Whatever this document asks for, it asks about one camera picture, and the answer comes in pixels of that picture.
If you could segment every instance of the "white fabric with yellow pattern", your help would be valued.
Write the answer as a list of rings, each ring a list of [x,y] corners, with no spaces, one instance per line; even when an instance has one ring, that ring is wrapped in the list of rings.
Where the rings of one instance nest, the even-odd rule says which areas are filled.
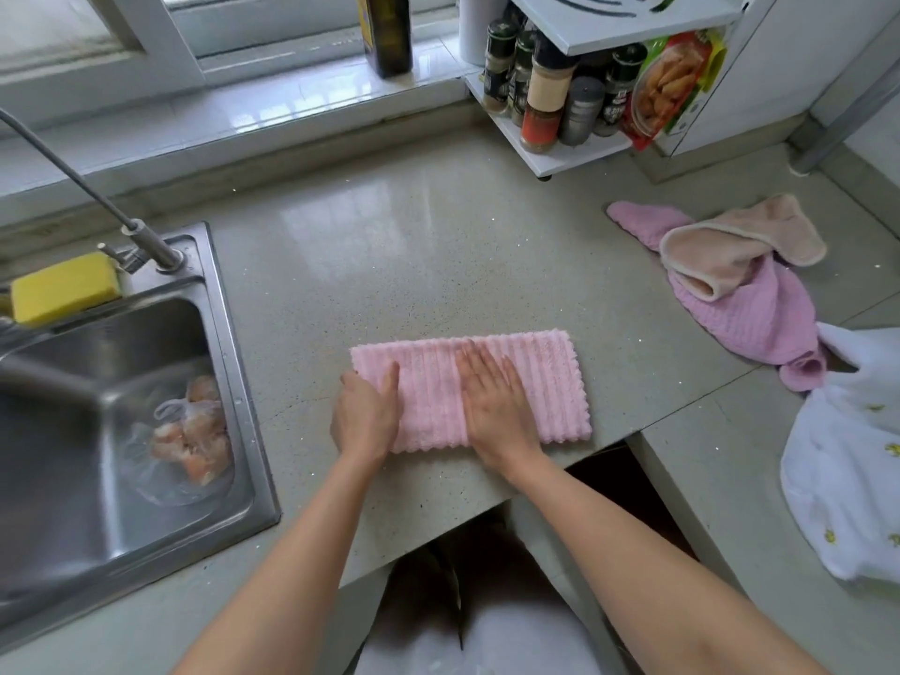
[[[794,422],[781,487],[836,578],[900,582],[900,328],[819,337],[859,371],[828,372]]]

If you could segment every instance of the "yellow sponge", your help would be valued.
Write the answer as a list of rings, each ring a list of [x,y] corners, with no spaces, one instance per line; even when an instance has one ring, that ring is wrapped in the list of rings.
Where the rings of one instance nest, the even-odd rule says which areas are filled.
[[[113,261],[99,252],[19,277],[11,292],[15,321],[25,327],[42,327],[121,298]]]

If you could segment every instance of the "hand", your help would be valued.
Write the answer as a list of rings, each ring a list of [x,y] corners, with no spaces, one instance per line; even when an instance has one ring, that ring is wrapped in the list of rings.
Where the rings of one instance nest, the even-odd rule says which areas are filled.
[[[342,457],[377,469],[393,447],[403,413],[399,400],[399,363],[392,362],[381,389],[356,372],[344,372],[344,385],[331,416],[331,437]]]
[[[512,482],[544,453],[516,367],[506,356],[501,364],[502,371],[484,345],[467,344],[456,353],[469,441],[490,469]]]

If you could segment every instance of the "person's right arm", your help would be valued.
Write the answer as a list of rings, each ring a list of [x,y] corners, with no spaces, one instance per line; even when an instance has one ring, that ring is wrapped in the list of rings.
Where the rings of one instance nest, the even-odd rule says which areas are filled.
[[[747,598],[541,450],[512,362],[457,356],[469,440],[553,526],[647,675],[827,675]]]

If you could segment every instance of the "sink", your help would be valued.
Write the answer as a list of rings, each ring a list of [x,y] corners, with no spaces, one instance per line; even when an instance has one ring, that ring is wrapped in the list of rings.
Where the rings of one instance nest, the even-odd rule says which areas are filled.
[[[123,299],[0,338],[0,650],[280,518],[208,227],[165,238],[187,258],[176,274],[145,265]],[[135,455],[181,466],[136,452],[135,427],[201,374],[219,384],[233,466],[201,498],[160,502]]]

